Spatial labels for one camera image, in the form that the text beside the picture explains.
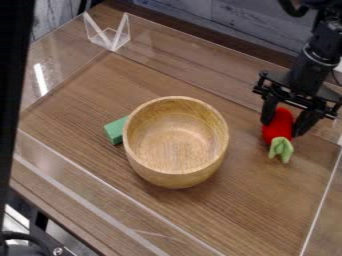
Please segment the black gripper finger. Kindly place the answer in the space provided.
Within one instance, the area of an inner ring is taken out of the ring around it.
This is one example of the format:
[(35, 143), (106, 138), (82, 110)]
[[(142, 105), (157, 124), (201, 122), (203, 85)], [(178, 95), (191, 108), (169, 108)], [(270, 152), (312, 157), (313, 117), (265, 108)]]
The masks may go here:
[(269, 125), (270, 122), (273, 121), (278, 103), (280, 103), (280, 100), (277, 96), (273, 94), (269, 94), (262, 106), (261, 122), (264, 125)]
[(325, 112), (321, 109), (304, 110), (294, 123), (293, 136), (300, 137), (305, 135), (324, 118)]

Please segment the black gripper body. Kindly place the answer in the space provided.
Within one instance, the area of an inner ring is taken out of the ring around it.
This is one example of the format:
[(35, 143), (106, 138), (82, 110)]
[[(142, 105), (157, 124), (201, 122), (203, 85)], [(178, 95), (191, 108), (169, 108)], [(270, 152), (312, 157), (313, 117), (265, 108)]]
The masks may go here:
[(342, 93), (334, 91), (324, 84), (314, 96), (308, 96), (292, 90), (289, 74), (266, 71), (260, 73), (260, 80), (253, 88), (253, 92), (265, 99), (269, 94), (277, 96), (280, 103), (285, 103), (301, 110), (316, 109), (325, 105), (325, 117), (336, 119), (342, 108)]

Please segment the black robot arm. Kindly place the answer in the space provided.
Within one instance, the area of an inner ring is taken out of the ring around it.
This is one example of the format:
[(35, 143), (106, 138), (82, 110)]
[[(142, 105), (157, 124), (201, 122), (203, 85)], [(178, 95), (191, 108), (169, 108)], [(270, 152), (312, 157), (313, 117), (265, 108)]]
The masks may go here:
[(302, 110), (293, 123), (292, 135), (300, 137), (324, 119), (336, 119), (342, 108), (342, 95), (325, 86), (329, 75), (342, 59), (342, 0), (278, 0), (284, 11), (293, 17), (304, 17), (314, 9), (317, 16), (312, 37), (288, 73), (260, 73), (253, 92), (264, 99), (261, 122), (269, 125), (276, 119), (280, 103)]

